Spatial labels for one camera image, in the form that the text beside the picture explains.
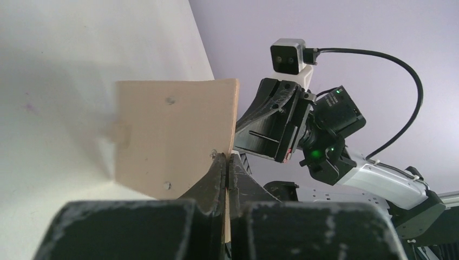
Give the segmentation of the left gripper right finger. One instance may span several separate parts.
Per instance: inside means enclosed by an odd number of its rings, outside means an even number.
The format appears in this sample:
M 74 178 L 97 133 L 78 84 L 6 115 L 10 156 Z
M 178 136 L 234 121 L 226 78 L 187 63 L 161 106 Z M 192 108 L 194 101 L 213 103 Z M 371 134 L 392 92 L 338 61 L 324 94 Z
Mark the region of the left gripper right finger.
M 231 155 L 228 173 L 231 216 L 260 215 L 283 205 L 247 173 L 240 155 Z

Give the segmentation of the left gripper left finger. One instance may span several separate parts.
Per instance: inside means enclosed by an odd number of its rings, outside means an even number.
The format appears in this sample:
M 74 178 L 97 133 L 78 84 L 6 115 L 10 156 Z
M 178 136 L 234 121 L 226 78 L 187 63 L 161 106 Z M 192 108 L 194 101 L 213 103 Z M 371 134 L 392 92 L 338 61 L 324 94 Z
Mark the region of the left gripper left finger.
M 193 199 L 205 215 L 220 215 L 225 209 L 226 155 L 214 156 L 207 173 L 179 199 Z

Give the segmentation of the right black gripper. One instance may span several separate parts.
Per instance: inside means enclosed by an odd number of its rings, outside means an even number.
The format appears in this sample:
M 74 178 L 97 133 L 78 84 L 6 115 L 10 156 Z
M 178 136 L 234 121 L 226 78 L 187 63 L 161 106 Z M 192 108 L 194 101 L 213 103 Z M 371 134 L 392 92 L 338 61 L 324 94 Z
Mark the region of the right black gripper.
M 264 78 L 237 121 L 234 150 L 284 163 L 297 149 L 316 95 L 293 81 Z

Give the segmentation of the beige leather card holder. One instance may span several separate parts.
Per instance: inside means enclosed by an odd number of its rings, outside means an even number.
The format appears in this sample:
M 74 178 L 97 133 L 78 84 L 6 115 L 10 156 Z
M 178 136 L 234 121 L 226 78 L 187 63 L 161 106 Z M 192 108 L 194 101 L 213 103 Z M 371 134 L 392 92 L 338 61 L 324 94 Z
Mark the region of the beige leather card holder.
M 229 155 L 239 81 L 119 81 L 109 137 L 117 183 L 156 199 L 196 184 L 216 154 Z

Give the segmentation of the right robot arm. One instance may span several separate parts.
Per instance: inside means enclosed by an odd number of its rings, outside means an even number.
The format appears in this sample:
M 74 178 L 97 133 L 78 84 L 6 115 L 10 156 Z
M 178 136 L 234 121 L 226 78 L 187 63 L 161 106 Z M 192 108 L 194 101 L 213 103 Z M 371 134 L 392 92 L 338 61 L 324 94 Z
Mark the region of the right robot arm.
M 365 123 L 342 86 L 314 95 L 293 81 L 265 78 L 236 123 L 234 148 L 279 163 L 301 150 L 300 165 L 313 179 L 386 200 L 401 239 L 418 246 L 458 242 L 458 207 L 444 203 L 415 167 L 401 170 L 347 147 L 346 138 Z

